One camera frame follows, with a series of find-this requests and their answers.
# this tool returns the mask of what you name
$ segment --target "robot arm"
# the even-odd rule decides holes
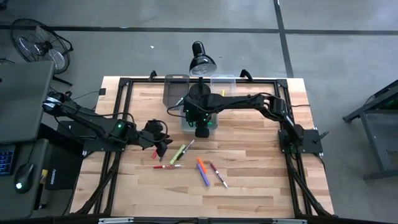
[[[52,116],[66,116],[90,129],[93,139],[86,140],[85,143],[99,146],[102,151],[123,151],[130,144],[141,146],[142,150],[156,146],[158,155],[162,157],[167,145],[172,142],[168,139],[169,135],[162,133],[163,121],[148,121],[145,128],[138,131],[134,122],[105,118],[79,106],[70,95],[63,93],[50,92],[43,103],[43,109]]]
[[[212,113],[219,113],[225,109],[255,109],[265,118],[278,121],[288,132],[289,141],[300,145],[303,139],[303,127],[295,124],[289,117],[285,101],[267,93],[247,96],[221,96],[210,93],[200,98],[187,96],[183,102],[183,111],[187,122],[196,122],[195,136],[207,138],[209,130],[207,123]]]

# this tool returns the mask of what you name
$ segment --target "desk lamp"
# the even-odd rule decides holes
[[[191,86],[189,90],[190,98],[200,99],[204,95],[211,93],[210,87],[203,84],[204,76],[211,76],[217,69],[214,60],[206,55],[205,46],[200,41],[192,44],[193,59],[189,66],[189,74],[199,77],[199,82]]]

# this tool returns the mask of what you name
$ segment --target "orange marker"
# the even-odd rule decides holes
[[[203,169],[204,173],[206,174],[206,173],[207,173],[207,170],[206,170],[205,165],[202,163],[202,161],[200,160],[199,157],[197,157],[197,159],[198,159],[198,162],[199,162],[199,164],[200,164],[200,167]]]

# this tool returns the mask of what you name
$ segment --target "yellow highlighter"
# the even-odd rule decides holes
[[[185,149],[185,145],[182,145],[177,153],[174,155],[173,159],[170,160],[170,165],[173,165],[174,162],[177,160],[178,155]]]

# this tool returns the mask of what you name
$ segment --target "wooden table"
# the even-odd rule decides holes
[[[104,77],[96,112],[113,112],[120,77]],[[308,104],[304,81],[287,79],[293,105]],[[169,116],[162,103],[162,83],[135,83],[129,112],[138,129],[148,119],[165,121],[173,143],[162,164],[168,164],[182,144],[193,134],[182,133],[179,118]],[[268,84],[237,84],[237,95],[273,93]],[[123,93],[122,105],[126,91]],[[195,138],[195,143],[178,163],[181,169],[154,170],[158,159],[151,159],[153,148],[142,151],[129,146],[123,153],[114,196],[112,216],[130,217],[293,217],[289,180],[284,155],[277,139],[279,123],[265,119],[256,110],[228,110],[218,115],[219,126],[208,139]],[[295,121],[305,129],[313,128],[308,106],[294,108]],[[196,168],[197,157],[206,161],[210,187],[205,187]],[[71,212],[78,210],[98,185],[104,153],[93,153],[85,159],[80,171]],[[324,208],[333,213],[328,184],[317,157],[304,154],[307,184]],[[217,166],[229,188],[223,187],[207,161]],[[302,192],[298,190],[300,208],[304,211]]]

